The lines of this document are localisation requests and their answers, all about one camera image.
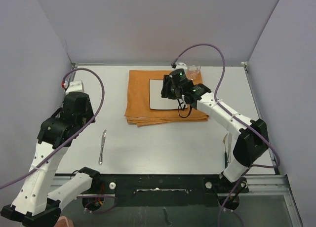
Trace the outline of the clear drinking glass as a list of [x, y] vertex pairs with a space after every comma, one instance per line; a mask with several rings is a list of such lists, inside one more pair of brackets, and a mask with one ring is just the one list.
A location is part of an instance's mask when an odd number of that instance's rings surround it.
[[190, 80], [194, 80], [197, 78], [201, 70], [201, 66], [199, 64], [187, 65], [186, 76]]

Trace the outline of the white square plate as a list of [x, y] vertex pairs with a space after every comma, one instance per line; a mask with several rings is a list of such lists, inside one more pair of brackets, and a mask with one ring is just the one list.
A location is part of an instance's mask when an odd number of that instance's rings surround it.
[[176, 110], [178, 109], [177, 100], [170, 100], [161, 97], [162, 80], [149, 80], [149, 99], [151, 110]]

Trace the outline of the orange cloth placemat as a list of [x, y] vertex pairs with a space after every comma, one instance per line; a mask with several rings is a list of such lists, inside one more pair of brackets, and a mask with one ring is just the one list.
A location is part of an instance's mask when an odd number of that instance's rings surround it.
[[208, 121], [209, 116], [193, 110], [188, 118], [181, 118], [177, 110], [150, 109], [150, 80], [162, 80], [171, 71], [130, 70], [127, 88], [127, 106], [124, 116], [130, 124], [138, 127], [170, 122]]

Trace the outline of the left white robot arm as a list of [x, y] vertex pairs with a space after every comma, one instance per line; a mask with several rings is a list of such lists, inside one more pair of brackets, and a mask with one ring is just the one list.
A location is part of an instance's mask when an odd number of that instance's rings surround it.
[[84, 92], [67, 94], [63, 106], [41, 124], [31, 174], [14, 201], [3, 206], [2, 217], [25, 227], [53, 227], [61, 211], [78, 195], [98, 191], [100, 173], [87, 167], [57, 190], [50, 191], [62, 157], [78, 131], [89, 121], [95, 122], [89, 95]]

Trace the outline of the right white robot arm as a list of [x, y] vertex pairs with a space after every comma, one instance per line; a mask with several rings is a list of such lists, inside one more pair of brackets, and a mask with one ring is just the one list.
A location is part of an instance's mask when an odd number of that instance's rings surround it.
[[233, 158], [222, 172], [220, 188], [226, 192], [237, 186], [237, 180], [268, 149], [262, 140], [268, 140], [267, 126], [261, 119], [254, 121], [237, 113], [219, 99], [211, 90], [187, 79], [182, 71], [163, 76], [161, 97], [178, 100], [179, 105], [203, 112], [222, 125], [236, 139]]

